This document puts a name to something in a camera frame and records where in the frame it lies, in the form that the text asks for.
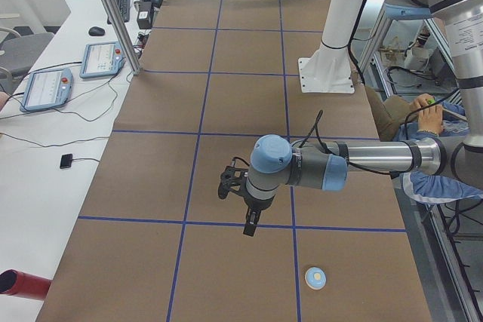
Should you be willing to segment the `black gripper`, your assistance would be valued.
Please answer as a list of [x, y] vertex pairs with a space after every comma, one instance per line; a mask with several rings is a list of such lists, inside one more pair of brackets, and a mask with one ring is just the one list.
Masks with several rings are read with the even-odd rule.
[[243, 234], [253, 237], [260, 220], [261, 212], [271, 206], [272, 198], [259, 199], [250, 194], [246, 194], [243, 199], [248, 206]]

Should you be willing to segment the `operator blue sleeve forearm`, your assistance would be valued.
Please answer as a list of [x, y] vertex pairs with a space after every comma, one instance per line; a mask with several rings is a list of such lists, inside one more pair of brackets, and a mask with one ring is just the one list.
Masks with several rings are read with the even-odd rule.
[[[399, 128], [394, 140], [421, 140], [424, 138], [435, 139], [437, 137], [467, 135], [469, 133], [468, 123], [455, 117], [456, 114], [464, 116], [464, 108], [445, 101], [439, 105], [443, 108], [443, 131], [439, 136], [419, 131], [417, 114], [415, 122], [409, 122]], [[400, 180], [404, 193], [409, 198], [424, 204], [443, 204], [465, 198], [473, 200], [482, 198], [481, 190], [444, 176], [412, 172], [403, 173]]]

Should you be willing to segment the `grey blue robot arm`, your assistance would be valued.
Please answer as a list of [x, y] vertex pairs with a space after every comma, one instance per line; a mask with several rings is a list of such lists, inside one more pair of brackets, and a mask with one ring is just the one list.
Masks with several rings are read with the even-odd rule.
[[290, 143], [276, 135], [256, 141], [251, 165], [241, 175], [247, 204], [245, 235], [255, 233], [260, 214], [282, 185], [339, 191], [350, 167], [362, 170], [421, 171], [482, 186], [482, 0], [385, 0], [394, 19], [439, 18], [454, 64], [466, 118], [467, 136], [438, 140], [362, 143]]

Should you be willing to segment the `operator hand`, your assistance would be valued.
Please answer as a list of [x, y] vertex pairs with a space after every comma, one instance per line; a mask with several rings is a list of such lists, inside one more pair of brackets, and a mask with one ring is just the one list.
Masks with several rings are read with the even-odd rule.
[[414, 112], [422, 109], [418, 112], [419, 131], [439, 136], [443, 131], [443, 108], [441, 105], [426, 108], [430, 100], [434, 100], [434, 96], [421, 94], [410, 103], [410, 110]]

